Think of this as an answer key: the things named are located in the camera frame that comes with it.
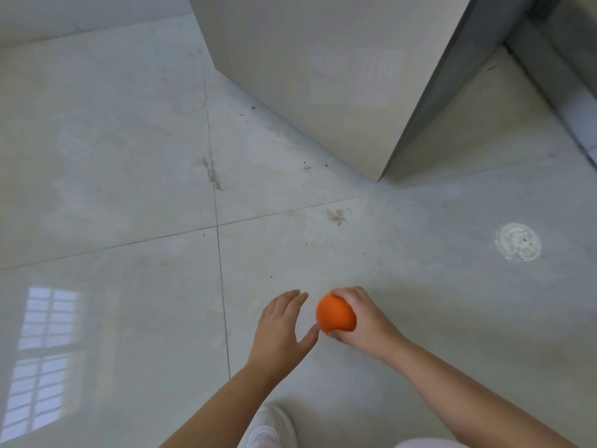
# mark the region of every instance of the glossy floor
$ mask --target glossy floor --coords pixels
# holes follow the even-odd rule
[[[3,446],[157,446],[242,367],[269,299],[311,293],[303,334],[350,284],[597,438],[597,172],[506,51],[378,185],[215,72],[192,16],[6,49],[0,68]],[[537,259],[497,248],[509,223]],[[448,435],[324,336],[271,399],[303,448]]]

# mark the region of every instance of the shoe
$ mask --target shoe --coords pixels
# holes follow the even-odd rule
[[[292,421],[279,407],[260,407],[238,448],[251,448],[251,446],[266,440],[275,443],[280,448],[299,448]]]

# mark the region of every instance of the white circular spot on floor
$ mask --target white circular spot on floor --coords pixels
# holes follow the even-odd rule
[[[496,244],[507,259],[532,261],[541,254],[541,240],[528,226],[508,223],[497,232]]]

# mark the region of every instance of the person's left arm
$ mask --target person's left arm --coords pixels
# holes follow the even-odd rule
[[[160,448],[236,448],[253,416],[280,381],[317,343],[314,325],[301,341],[295,327],[309,294],[288,291],[261,313],[247,365]]]

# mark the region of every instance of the forearm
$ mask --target forearm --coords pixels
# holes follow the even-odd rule
[[[571,448],[564,437],[422,347],[400,340],[384,361],[471,448]]]
[[[261,371],[241,369],[160,448],[236,448],[275,386]]]

